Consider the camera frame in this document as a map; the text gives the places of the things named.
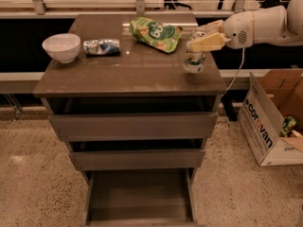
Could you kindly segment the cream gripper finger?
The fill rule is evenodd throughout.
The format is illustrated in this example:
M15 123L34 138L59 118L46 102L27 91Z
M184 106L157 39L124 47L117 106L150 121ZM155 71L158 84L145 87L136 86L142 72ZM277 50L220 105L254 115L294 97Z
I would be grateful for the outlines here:
M187 42L187 49L191 52L209 52L222 49L231 39L224 36L223 33L215 32L206 34Z
M224 27L224 21L223 20L217 20L202 26L199 26L197 28L198 32L202 32L204 34L206 33L223 33L223 27Z

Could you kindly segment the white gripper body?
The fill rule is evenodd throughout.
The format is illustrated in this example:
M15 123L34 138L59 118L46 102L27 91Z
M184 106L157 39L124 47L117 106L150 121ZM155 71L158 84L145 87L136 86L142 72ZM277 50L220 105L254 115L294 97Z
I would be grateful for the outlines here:
M286 9L282 6L234 14L224 21L227 47L240 49L253 44L276 44L286 31Z

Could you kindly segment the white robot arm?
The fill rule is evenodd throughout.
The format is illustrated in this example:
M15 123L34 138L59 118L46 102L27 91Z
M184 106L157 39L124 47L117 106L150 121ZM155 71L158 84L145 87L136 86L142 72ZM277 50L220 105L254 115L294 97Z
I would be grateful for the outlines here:
M201 36L189 39L191 52L233 49L253 44L297 46L303 44L303 0L290 0L288 7L248 10L197 28Z

